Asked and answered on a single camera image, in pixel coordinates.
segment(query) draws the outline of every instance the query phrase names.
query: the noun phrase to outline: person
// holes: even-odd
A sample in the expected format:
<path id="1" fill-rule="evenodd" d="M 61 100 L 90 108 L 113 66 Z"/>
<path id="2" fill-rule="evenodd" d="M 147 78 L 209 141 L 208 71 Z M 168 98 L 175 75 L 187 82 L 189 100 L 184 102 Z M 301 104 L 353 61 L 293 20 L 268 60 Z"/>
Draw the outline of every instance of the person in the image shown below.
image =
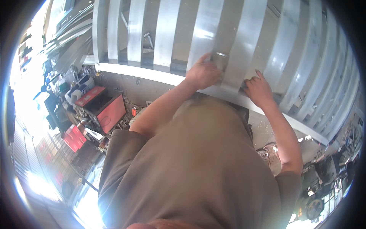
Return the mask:
<path id="1" fill-rule="evenodd" d="M 281 160 L 276 177 L 254 149 L 248 124 L 235 109 L 211 98 L 184 103 L 219 80 L 220 70 L 205 61 L 209 56 L 148 106 L 129 130 L 113 131 L 98 193 L 106 227 L 252 229 L 288 224 L 301 188 L 297 137 L 258 70 L 259 78 L 245 80 L 245 92 L 272 126 Z"/>

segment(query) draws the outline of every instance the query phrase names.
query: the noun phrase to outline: forearm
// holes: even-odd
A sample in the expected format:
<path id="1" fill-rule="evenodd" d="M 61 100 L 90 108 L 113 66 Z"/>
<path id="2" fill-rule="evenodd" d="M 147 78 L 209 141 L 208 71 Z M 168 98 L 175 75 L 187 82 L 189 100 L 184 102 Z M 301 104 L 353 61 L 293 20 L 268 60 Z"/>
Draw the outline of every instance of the forearm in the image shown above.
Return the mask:
<path id="1" fill-rule="evenodd" d="M 169 124 L 177 109 L 196 88 L 187 80 L 155 100 L 130 127 L 131 131 L 141 133 L 147 138 L 155 136 L 162 128 Z"/>
<path id="2" fill-rule="evenodd" d="M 281 160 L 281 171 L 294 171 L 301 174 L 302 155 L 296 134 L 287 122 L 277 104 L 269 104 L 263 109 L 274 132 L 278 155 Z"/>

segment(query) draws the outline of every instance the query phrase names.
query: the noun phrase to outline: hand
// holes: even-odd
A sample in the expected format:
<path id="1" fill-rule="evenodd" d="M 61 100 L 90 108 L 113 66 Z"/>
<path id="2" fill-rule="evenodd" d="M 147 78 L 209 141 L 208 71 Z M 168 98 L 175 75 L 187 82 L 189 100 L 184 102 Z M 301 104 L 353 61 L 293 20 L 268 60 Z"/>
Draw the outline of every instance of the hand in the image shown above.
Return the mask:
<path id="1" fill-rule="evenodd" d="M 244 80 L 248 88 L 244 88 L 245 93 L 257 107 L 264 110 L 267 107 L 277 106 L 273 99 L 273 93 L 268 82 L 260 71 L 255 70 L 258 77 L 253 76 L 251 80 Z"/>
<path id="2" fill-rule="evenodd" d="M 203 55 L 186 75 L 185 80 L 196 90 L 208 88 L 220 79 L 221 71 L 216 64 L 212 61 L 204 62 L 210 55 L 210 53 Z"/>

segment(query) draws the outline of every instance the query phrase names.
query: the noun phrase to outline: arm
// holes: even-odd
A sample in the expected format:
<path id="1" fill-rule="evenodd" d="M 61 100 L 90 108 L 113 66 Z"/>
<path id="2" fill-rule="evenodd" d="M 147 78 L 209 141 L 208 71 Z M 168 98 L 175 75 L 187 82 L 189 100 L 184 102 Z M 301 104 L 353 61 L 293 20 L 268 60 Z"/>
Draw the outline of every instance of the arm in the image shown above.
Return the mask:
<path id="1" fill-rule="evenodd" d="M 251 80 L 245 80 L 247 88 L 244 90 L 254 104 L 263 110 L 272 126 L 278 147 L 278 156 L 281 160 L 281 172 L 293 171 L 296 174 L 301 174 L 302 155 L 296 134 L 278 109 L 266 79 L 258 70 L 256 73 L 259 78 L 253 77 Z"/>
<path id="2" fill-rule="evenodd" d="M 189 70 L 186 78 L 175 88 L 155 100 L 132 124 L 130 130 L 147 138 L 154 137 L 172 119 L 177 109 L 199 89 L 214 85 L 220 78 L 220 70 L 209 61 L 210 53 L 203 55 Z"/>

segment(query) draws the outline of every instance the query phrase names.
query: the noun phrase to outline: brown t-shirt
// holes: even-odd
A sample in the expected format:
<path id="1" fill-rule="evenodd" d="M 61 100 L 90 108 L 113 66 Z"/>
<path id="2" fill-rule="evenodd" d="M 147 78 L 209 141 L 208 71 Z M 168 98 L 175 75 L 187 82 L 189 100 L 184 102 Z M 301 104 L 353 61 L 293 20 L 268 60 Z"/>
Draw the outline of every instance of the brown t-shirt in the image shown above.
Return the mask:
<path id="1" fill-rule="evenodd" d="M 180 109 L 150 140 L 115 130 L 99 185 L 104 224 L 162 218 L 202 228 L 285 228 L 300 175 L 274 177 L 248 132 L 233 108 L 211 99 Z"/>

